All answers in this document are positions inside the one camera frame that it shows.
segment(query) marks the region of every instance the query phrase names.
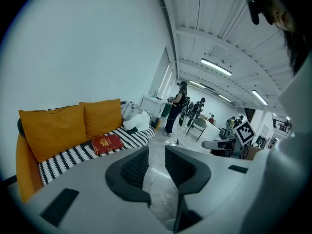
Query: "black pants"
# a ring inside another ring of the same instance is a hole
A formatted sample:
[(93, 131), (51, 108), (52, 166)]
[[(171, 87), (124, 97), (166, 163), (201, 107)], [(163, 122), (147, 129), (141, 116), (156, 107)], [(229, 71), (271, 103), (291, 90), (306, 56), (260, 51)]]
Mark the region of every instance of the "black pants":
[(192, 124), (193, 119), (197, 119), (198, 116), (199, 116), (199, 113), (196, 113), (195, 116), (194, 116), (194, 118), (191, 118), (191, 119), (189, 120), (189, 122), (187, 123), (187, 126), (189, 127), (189, 126)]
[(174, 122), (176, 120), (176, 117), (181, 112), (180, 107), (175, 107), (172, 105), (172, 108), (170, 110), (170, 113), (168, 115), (167, 124), (166, 124), (166, 132), (171, 134), (172, 133), (172, 127), (174, 126)]

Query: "white cabinet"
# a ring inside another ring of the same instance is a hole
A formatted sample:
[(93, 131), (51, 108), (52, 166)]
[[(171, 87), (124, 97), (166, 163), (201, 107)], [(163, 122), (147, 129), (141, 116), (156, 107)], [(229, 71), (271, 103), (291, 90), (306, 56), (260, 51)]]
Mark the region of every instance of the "white cabinet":
[(160, 100), (151, 96), (143, 96), (141, 108), (156, 117), (160, 117), (166, 103), (166, 100)]

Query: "black and white striped cushion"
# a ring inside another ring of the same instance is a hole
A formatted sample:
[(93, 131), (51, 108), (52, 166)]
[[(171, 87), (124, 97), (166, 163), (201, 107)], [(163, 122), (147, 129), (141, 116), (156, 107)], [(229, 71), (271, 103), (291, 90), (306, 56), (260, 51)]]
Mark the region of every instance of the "black and white striped cushion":
[(129, 135), (123, 127), (119, 127), (105, 135), (114, 134), (118, 135), (123, 142), (123, 147), (121, 149), (97, 156), (93, 151), (91, 141), (88, 141), (39, 163), (39, 171), (43, 184), (46, 185), (50, 183), (53, 179), (66, 172), (66, 170), (85, 160), (110, 155), (130, 148), (146, 146), (150, 139), (155, 135), (155, 129), (150, 127), (146, 131), (136, 132)]

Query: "hair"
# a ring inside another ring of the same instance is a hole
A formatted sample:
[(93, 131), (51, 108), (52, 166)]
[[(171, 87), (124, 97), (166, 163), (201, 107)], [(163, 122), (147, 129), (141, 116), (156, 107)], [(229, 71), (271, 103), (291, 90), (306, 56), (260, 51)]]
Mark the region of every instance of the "hair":
[(185, 96), (187, 96), (187, 82), (186, 81), (185, 82), (181, 82), (180, 86), (182, 86), (182, 88), (180, 89), (179, 92), (183, 91), (185, 93)]
[[(305, 61), (309, 48), (310, 41), (310, 24), (306, 22), (306, 12), (310, 8), (310, 0), (281, 0), (287, 10), (293, 16), (296, 23), (297, 32), (292, 33), (280, 29), (283, 32), (287, 54), (290, 60), (293, 73), (296, 74), (301, 65)], [(265, 4), (270, 5), (271, 0), (265, 0)]]
[(308, 55), (307, 44), (303, 40), (302, 34), (291, 33), (285, 30), (282, 31), (285, 39), (285, 46), (287, 47), (287, 54), (295, 75)]

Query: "person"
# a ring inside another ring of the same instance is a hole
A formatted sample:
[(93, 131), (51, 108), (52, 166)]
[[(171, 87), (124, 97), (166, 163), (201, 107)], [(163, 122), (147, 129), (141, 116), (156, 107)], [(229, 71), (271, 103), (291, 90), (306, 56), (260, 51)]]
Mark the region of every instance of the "person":
[(234, 126), (233, 126), (233, 128), (235, 128), (235, 127), (239, 126), (241, 123), (243, 123), (243, 118), (244, 118), (244, 116), (241, 115), (238, 119), (236, 119), (236, 120), (234, 121)]
[(200, 113), (204, 110), (205, 102), (206, 102), (206, 99), (203, 97), (200, 101), (195, 103), (194, 108), (189, 113), (189, 115), (192, 115), (193, 117), (190, 117), (190, 120), (187, 123), (188, 127), (192, 124), (192, 120), (194, 118), (197, 119), (199, 117)]
[(285, 121), (285, 123), (284, 123), (284, 132), (286, 132), (287, 131), (287, 128), (289, 127), (289, 122), (288, 122), (288, 120), (286, 120)]
[(211, 117), (208, 119), (208, 121), (213, 125), (215, 120), (214, 120), (214, 115), (211, 115)]
[(310, 0), (246, 0), (254, 24), (262, 13), (269, 24), (275, 24), (284, 34), (288, 56), (296, 74), (311, 49), (311, 30), (306, 9)]
[(234, 121), (235, 121), (235, 116), (232, 116), (231, 118), (229, 118), (225, 123), (226, 125), (225, 130), (230, 130), (234, 125)]
[(185, 100), (186, 95), (187, 95), (187, 82), (182, 81), (179, 84), (179, 93), (176, 95), (174, 99), (169, 100), (169, 102), (173, 104), (167, 118), (166, 127), (164, 127), (164, 132), (169, 136), (172, 135), (172, 127), (174, 126), (176, 117), (182, 110), (183, 101)]

